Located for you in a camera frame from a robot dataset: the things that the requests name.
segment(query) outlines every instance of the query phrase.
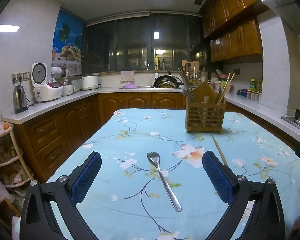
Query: table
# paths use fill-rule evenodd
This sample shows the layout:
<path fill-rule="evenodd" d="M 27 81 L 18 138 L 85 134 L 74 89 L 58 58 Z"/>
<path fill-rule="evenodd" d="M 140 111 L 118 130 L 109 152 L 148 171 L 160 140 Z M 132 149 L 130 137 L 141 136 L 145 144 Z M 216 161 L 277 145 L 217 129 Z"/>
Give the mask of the table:
<path fill-rule="evenodd" d="M 214 136 L 236 175 L 276 181 L 288 235 L 300 215 L 300 159 L 241 114 L 226 112 L 223 130 Z M 49 181 L 69 175 L 97 151 L 101 170 L 77 208 L 100 240 L 204 240 L 227 208 L 202 167 L 202 154 L 208 150 L 221 161 L 210 133 L 186 133 L 184 110 L 121 109 Z M 147 152 L 160 154 L 161 169 L 182 212 L 173 209 Z M 52 204 L 62 232 L 72 239 Z M 240 236 L 252 205 L 233 239 Z"/>

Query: poster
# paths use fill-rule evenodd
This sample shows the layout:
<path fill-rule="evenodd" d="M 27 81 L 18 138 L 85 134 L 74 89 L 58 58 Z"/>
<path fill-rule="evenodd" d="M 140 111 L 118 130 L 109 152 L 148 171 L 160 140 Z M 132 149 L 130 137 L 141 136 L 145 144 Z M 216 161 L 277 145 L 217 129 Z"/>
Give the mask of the poster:
<path fill-rule="evenodd" d="M 60 67 L 68 75 L 82 74 L 82 45 L 84 22 L 59 11 L 52 44 L 52 67 Z"/>

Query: stainless steel kettle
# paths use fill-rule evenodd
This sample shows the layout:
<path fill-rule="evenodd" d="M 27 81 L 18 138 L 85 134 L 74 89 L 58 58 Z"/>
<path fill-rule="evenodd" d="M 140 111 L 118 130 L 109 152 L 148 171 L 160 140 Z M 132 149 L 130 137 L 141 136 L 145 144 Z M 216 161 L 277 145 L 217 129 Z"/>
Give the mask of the stainless steel kettle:
<path fill-rule="evenodd" d="M 23 111 L 28 110 L 27 105 L 27 99 L 26 99 L 26 93 L 21 86 L 21 81 L 19 81 L 19 85 L 14 84 L 14 90 L 13 90 L 13 107 L 14 107 L 14 113 L 19 114 Z"/>

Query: blue gripper pad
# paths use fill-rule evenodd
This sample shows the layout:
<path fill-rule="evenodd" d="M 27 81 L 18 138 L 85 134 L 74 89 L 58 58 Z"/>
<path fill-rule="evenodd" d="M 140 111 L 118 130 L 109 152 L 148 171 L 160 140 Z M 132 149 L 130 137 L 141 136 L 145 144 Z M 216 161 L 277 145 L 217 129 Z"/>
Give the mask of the blue gripper pad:
<path fill-rule="evenodd" d="M 92 152 L 86 161 L 81 166 L 76 167 L 70 174 L 70 180 L 77 177 L 77 179 L 74 179 L 74 182 L 71 182 L 69 185 L 71 191 L 70 200 L 74 205 L 84 200 L 101 168 L 101 163 L 100 154 Z"/>
<path fill-rule="evenodd" d="M 222 163 L 211 151 L 205 152 L 203 154 L 202 165 L 207 175 L 209 176 L 209 179 L 211 180 L 214 188 L 216 189 L 220 199 L 223 202 L 228 203 L 228 205 L 231 205 L 234 200 L 234 189 L 224 172 L 221 170 L 221 168 L 225 166 L 222 165 Z"/>

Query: white countertop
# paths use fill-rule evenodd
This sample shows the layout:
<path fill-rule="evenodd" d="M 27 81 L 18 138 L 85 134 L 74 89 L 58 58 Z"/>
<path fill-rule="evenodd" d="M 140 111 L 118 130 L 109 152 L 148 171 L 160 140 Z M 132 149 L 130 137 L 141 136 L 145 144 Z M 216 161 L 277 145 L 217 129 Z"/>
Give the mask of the white countertop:
<path fill-rule="evenodd" d="M 11 122 L 14 124 L 22 124 L 40 114 L 44 114 L 48 111 L 56 109 L 60 106 L 64 106 L 71 102 L 77 101 L 82 98 L 86 98 L 88 96 L 92 96 L 95 94 L 101 93 L 122 93 L 122 92 L 169 92 L 169 93 L 181 93 L 181 89 L 169 89 L 169 88 L 139 88 L 139 89 L 118 89 L 120 87 L 106 87 L 99 88 L 95 90 L 86 90 L 79 91 L 70 96 L 61 97 L 53 101 L 35 103 L 34 106 L 28 108 L 28 110 L 15 114 L 14 109 L 8 109 L 1 113 L 2 120 L 6 122 Z"/>
<path fill-rule="evenodd" d="M 300 142 L 300 129 L 282 120 L 281 116 L 286 116 L 283 113 L 234 93 L 226 94 L 225 98 L 227 102 L 261 117 Z"/>

